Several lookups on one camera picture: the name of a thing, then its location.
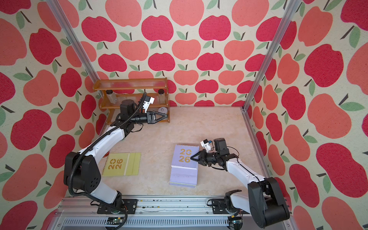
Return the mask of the purple calendar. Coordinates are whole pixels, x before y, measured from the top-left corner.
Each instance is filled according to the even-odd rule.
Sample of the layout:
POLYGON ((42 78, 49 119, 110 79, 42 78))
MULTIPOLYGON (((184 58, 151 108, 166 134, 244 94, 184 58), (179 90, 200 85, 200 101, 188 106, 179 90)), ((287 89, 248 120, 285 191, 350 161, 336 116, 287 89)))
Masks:
POLYGON ((174 149, 169 183, 176 186, 196 187, 198 163, 191 157, 199 152, 197 145, 177 144, 174 149))
POLYGON ((195 188, 196 187, 196 185, 176 184, 176 183, 169 183, 169 184, 173 185, 173 186, 188 187, 188 188, 195 188))

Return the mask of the green calendar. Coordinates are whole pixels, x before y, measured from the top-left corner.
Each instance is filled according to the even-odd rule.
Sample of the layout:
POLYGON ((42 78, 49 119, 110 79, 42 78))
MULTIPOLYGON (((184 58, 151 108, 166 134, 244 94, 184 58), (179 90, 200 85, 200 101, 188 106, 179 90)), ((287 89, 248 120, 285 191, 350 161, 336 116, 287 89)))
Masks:
POLYGON ((139 174, 141 153, 110 153, 102 176, 135 176, 139 174))

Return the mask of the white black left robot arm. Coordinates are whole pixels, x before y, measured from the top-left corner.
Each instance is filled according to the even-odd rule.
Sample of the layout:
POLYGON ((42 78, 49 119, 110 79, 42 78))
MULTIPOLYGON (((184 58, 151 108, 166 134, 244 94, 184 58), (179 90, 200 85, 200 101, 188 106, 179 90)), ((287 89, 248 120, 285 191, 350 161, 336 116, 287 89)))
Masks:
POLYGON ((148 111, 154 97, 144 94, 139 103, 131 99, 120 104, 120 113, 108 130, 79 152, 65 158, 64 184, 73 196, 86 196, 102 205, 123 211, 121 193, 101 181, 100 160, 133 130, 135 124, 156 124, 166 119, 165 113, 148 111))

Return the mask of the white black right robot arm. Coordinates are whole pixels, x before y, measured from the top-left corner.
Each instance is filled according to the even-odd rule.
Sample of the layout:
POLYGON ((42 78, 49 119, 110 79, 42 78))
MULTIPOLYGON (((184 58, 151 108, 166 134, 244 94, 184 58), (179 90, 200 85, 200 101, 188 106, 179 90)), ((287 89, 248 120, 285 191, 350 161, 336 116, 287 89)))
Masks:
POLYGON ((238 151, 230 153, 231 146, 224 138, 203 140, 200 144, 202 150, 190 157, 192 161, 226 171, 247 187, 247 195, 236 189, 227 192, 223 199, 210 199, 207 203, 214 212, 229 214, 229 229, 241 229, 243 213, 251 214, 262 229, 290 218, 289 208, 275 178, 266 178, 244 165, 238 151))

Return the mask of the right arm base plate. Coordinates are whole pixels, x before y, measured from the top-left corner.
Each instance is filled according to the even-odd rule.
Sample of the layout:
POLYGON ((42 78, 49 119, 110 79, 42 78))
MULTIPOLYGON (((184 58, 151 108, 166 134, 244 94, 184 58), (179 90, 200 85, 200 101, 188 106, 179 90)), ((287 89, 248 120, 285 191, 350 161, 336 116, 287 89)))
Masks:
POLYGON ((237 209, 227 198, 215 198, 207 201, 207 206, 211 207, 213 214, 238 215, 248 214, 248 212, 237 209))

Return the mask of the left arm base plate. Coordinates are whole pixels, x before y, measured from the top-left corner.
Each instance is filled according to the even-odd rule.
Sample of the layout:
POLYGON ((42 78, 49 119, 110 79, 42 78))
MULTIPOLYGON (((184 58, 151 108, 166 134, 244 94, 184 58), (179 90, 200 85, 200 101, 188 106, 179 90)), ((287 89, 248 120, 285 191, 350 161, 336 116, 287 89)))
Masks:
POLYGON ((105 205, 100 204, 97 210, 97 214, 105 214, 105 215, 112 215, 112 214, 124 214, 122 210, 124 210, 127 214, 135 214, 137 208, 137 199, 122 199, 119 198, 113 204, 105 205))

